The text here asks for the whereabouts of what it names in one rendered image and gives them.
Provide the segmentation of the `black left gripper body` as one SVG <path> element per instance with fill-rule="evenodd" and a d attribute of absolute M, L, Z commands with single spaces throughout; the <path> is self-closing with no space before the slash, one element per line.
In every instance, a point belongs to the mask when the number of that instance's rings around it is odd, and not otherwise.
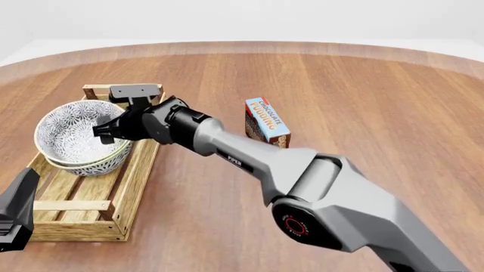
<path fill-rule="evenodd" d="M 33 215 L 0 215 L 0 252 L 23 251 L 33 235 Z"/>

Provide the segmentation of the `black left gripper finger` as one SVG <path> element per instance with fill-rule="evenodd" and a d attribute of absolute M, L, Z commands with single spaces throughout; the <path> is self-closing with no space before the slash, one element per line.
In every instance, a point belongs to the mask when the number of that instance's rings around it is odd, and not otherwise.
<path fill-rule="evenodd" d="M 33 226 L 33 202 L 40 176 L 32 168 L 25 168 L 0 194 L 0 221 L 15 225 Z"/>

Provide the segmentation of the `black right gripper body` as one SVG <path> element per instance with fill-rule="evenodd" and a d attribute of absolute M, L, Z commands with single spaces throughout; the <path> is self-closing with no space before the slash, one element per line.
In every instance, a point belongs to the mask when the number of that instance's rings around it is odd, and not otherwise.
<path fill-rule="evenodd" d="M 126 111 L 113 121 L 113 137 L 123 140 L 139 141 L 147 138 L 142 122 L 143 109 L 128 106 Z"/>

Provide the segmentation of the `chocolate pudding box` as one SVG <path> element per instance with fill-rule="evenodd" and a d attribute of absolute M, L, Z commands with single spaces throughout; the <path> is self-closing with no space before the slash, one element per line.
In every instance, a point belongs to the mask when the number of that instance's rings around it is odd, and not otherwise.
<path fill-rule="evenodd" d="M 245 132 L 253 140 L 288 148 L 291 131 L 265 97 L 245 100 Z"/>

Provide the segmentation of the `wooden slat tray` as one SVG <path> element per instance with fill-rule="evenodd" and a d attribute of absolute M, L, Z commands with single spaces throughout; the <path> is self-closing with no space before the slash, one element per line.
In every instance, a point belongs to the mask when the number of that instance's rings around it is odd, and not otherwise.
<path fill-rule="evenodd" d="M 109 102 L 121 85 L 84 85 L 81 100 Z M 77 176 L 50 165 L 38 152 L 29 166 L 40 176 L 33 221 L 34 242 L 111 242 L 129 237 L 159 144 L 132 142 L 126 161 L 113 172 Z"/>

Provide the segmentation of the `white blue floral patterned bowl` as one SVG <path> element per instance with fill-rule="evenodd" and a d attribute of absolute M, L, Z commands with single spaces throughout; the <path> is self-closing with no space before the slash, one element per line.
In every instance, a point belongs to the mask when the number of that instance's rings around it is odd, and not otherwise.
<path fill-rule="evenodd" d="M 115 169 L 120 167 L 128 158 L 132 149 L 132 142 L 129 141 L 127 144 L 123 145 L 121 151 L 117 151 L 111 156 L 102 159 L 98 162 L 93 162 L 88 165 L 81 165 L 76 167 L 67 167 L 60 165 L 59 162 L 53 162 L 52 160 L 45 158 L 45 160 L 55 168 L 63 169 L 70 174 L 77 176 L 99 176 L 105 175 L 113 172 Z"/>
<path fill-rule="evenodd" d="M 102 144 L 94 136 L 98 118 L 115 119 L 123 108 L 102 100 L 74 101 L 55 108 L 36 126 L 34 142 L 46 158 L 61 165 L 89 165 L 121 151 L 129 142 Z"/>

